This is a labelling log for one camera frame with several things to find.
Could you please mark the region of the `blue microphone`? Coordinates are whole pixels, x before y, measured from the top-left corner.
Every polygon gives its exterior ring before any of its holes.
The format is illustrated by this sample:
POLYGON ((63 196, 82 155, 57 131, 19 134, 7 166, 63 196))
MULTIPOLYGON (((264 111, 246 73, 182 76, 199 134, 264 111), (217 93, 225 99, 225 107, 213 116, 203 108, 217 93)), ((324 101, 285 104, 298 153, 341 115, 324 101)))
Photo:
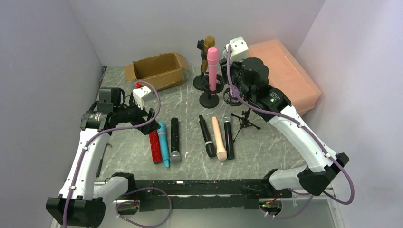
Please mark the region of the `blue microphone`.
POLYGON ((169 148, 168 148, 168 141, 166 136, 166 126, 163 121, 158 122, 160 128, 157 130, 159 144, 160 144, 160 151, 164 166, 166 168, 170 168, 170 155, 169 155, 169 148))

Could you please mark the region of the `red glitter microphone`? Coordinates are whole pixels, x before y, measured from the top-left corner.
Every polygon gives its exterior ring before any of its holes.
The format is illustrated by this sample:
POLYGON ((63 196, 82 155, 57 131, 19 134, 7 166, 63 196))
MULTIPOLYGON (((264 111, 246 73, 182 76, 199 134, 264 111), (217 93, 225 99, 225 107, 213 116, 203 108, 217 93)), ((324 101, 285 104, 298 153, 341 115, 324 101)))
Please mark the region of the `red glitter microphone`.
POLYGON ((159 136, 156 130, 149 134, 149 141, 152 153, 152 161, 154 164, 159 164, 162 162, 162 155, 159 143, 159 136))

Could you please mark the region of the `black shock-mount round-base stand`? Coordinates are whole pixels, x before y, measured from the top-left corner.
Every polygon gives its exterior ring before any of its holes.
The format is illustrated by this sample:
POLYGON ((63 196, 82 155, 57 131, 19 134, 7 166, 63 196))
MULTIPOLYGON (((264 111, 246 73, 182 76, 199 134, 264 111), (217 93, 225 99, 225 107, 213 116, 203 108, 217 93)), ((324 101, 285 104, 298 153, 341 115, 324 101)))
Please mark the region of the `black shock-mount round-base stand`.
POLYGON ((217 74, 216 90, 210 90, 209 73, 206 72, 201 78, 203 93, 199 97, 199 103, 207 109, 215 108, 219 103, 218 93, 224 89, 224 79, 222 75, 217 74))

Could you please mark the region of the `pink microphone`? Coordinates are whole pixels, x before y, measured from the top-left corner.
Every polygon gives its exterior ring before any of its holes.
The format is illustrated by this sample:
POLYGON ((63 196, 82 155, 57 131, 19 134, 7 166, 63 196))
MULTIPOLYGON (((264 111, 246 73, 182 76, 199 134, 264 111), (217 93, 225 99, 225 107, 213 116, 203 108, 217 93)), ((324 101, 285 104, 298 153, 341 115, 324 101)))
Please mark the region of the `pink microphone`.
POLYGON ((219 53, 217 48, 211 47, 207 52, 207 62, 209 66, 209 90, 214 92, 217 89, 217 65, 219 53))

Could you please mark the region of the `black tripod shock-mount stand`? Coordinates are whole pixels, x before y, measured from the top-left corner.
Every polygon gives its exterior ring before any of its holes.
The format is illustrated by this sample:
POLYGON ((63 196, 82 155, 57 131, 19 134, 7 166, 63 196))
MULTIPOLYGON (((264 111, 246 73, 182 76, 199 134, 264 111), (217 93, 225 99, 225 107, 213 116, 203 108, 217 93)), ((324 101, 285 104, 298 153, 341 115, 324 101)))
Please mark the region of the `black tripod shock-mount stand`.
MULTIPOLYGON (((231 97, 229 95, 229 88, 226 88, 223 92, 223 98, 224 98, 224 102, 230 106, 240 106, 242 105, 242 103, 238 100, 237 103, 233 102, 231 100, 231 97)), ((255 127, 257 130, 260 130, 261 128, 255 124, 253 124, 250 120, 249 120, 249 116, 251 114, 251 109, 249 108, 247 111, 242 111, 241 112, 241 116, 235 115, 234 113, 231 113, 232 117, 236 117, 239 120, 240 123, 240 128, 235 136, 235 138, 233 139, 233 142, 235 142, 238 134, 240 133, 240 131, 244 128, 248 128, 248 127, 255 127)))

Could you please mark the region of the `black silver-head microphone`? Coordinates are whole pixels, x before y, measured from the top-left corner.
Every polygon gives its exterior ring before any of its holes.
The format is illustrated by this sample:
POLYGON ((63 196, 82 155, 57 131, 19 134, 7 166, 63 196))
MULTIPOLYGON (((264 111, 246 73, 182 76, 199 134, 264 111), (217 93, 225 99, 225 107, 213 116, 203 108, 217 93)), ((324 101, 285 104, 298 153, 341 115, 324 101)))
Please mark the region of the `black silver-head microphone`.
POLYGON ((234 160, 235 153, 234 153, 234 142, 232 137, 232 127, 231 127, 231 116, 226 115, 223 117, 223 124, 224 124, 224 134, 225 134, 225 146, 227 151, 227 159, 234 160))

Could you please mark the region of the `black clip round-base stand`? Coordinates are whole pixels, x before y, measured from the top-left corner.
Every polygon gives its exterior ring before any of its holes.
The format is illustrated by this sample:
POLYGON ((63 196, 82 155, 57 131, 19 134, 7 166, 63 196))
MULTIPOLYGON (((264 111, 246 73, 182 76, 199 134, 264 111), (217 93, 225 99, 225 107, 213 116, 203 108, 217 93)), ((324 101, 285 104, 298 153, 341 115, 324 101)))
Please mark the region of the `black clip round-base stand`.
POLYGON ((207 53, 209 48, 212 48, 215 46, 215 37, 214 36, 207 36, 205 39, 199 40, 197 43, 197 48, 201 51, 201 58, 202 58, 202 63, 200 66, 200 71, 201 73, 197 75, 192 84, 193 87, 196 88, 197 90, 202 91, 202 78, 204 76, 204 73, 207 71, 208 67, 208 62, 207 62, 207 53))

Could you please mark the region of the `gold microphone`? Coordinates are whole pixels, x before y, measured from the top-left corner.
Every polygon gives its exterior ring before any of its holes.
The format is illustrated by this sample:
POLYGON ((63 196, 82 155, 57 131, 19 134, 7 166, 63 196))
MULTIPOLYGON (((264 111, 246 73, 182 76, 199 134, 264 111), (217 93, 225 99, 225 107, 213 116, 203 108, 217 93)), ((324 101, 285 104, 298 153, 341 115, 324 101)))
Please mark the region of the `gold microphone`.
POLYGON ((215 46, 215 37, 208 35, 203 40, 202 44, 202 64, 201 64, 201 72, 205 73, 208 68, 208 60, 207 60, 207 53, 208 50, 215 46))

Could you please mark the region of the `cardboard box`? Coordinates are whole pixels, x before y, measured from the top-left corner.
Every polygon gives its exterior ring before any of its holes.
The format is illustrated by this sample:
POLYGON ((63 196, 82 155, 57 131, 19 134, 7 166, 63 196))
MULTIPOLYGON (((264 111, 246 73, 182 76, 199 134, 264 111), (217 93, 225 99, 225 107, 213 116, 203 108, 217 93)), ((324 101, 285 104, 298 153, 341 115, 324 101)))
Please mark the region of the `cardboard box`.
POLYGON ((176 52, 147 57, 123 67, 125 81, 143 80, 158 91, 182 85, 187 70, 185 58, 176 52))

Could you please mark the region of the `black glitter microphone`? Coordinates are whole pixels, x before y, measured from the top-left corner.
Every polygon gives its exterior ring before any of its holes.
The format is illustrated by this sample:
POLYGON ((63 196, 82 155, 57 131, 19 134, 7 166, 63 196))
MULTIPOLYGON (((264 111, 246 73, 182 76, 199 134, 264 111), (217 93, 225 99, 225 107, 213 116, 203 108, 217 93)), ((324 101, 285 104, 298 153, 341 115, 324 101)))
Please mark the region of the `black glitter microphone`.
POLYGON ((180 138, 179 138, 179 119, 171 119, 171 155, 170 162, 173 164, 181 161, 180 138))

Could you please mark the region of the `plain black microphone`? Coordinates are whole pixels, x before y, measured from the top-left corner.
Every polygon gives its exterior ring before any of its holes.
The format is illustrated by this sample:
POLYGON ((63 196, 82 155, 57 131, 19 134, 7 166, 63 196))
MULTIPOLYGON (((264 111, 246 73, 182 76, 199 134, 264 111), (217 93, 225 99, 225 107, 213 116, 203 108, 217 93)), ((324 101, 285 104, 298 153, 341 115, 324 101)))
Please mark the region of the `plain black microphone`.
POLYGON ((216 148, 214 146, 214 143, 211 140, 211 136, 206 124, 206 121, 204 120, 202 115, 199 115, 199 124, 201 127, 201 132, 204 138, 204 144, 205 144, 205 149, 207 152, 208 157, 214 158, 216 157, 216 148))

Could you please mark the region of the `beige plastic microphone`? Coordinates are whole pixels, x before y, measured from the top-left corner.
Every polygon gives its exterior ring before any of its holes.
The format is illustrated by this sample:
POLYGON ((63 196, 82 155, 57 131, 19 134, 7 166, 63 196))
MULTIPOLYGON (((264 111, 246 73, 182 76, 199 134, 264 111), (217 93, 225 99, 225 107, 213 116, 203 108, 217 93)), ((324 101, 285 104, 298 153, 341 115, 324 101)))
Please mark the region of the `beige plastic microphone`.
POLYGON ((219 126, 217 117, 213 116, 211 119, 211 122, 212 122, 212 126, 213 126, 215 142, 216 142, 216 155, 217 155, 217 158, 219 161, 224 161, 227 159, 227 152, 224 147, 224 143, 222 140, 220 126, 219 126))

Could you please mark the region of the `purple glitter microphone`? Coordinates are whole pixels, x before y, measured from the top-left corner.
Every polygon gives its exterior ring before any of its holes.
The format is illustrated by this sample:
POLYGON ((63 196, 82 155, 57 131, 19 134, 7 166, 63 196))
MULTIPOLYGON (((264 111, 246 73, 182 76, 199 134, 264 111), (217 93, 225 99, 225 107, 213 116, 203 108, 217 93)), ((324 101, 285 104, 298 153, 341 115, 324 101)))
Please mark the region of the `purple glitter microphone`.
MULTIPOLYGON (((225 60, 227 59, 227 53, 228 53, 228 51, 226 49, 224 49, 223 53, 222 53, 222 58, 225 60)), ((238 92, 239 92, 238 90, 233 90, 231 87, 229 87, 229 95, 231 97, 231 100, 235 103, 238 102, 238 99, 235 96, 235 94, 238 92)))

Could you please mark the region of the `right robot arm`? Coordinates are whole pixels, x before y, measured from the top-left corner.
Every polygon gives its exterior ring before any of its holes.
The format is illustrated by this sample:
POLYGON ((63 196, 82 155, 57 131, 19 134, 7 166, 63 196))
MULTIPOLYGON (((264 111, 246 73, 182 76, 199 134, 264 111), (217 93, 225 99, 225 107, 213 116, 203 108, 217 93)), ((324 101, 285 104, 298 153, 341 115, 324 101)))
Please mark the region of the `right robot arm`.
POLYGON ((256 57, 227 64, 219 61, 230 85, 256 114, 279 130, 301 154, 305 166, 273 169, 265 177, 270 190, 303 188, 319 196, 348 162, 345 153, 326 146, 305 124, 287 96, 269 85, 269 68, 256 57))

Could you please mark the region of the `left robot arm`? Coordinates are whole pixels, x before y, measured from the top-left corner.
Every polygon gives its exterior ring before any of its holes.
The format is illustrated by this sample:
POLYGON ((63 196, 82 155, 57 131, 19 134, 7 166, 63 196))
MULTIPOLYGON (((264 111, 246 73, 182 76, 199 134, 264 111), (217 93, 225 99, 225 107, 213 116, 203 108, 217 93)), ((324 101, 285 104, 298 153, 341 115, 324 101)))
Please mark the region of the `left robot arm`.
POLYGON ((117 172, 95 189, 95 179, 107 143, 119 124, 148 135, 159 129, 158 111, 146 110, 144 98, 151 89, 144 86, 130 95, 118 87, 102 87, 99 98, 81 118, 80 140, 69 175, 56 197, 48 198, 46 210, 63 227, 97 228, 107 206, 136 190, 133 174, 117 172))

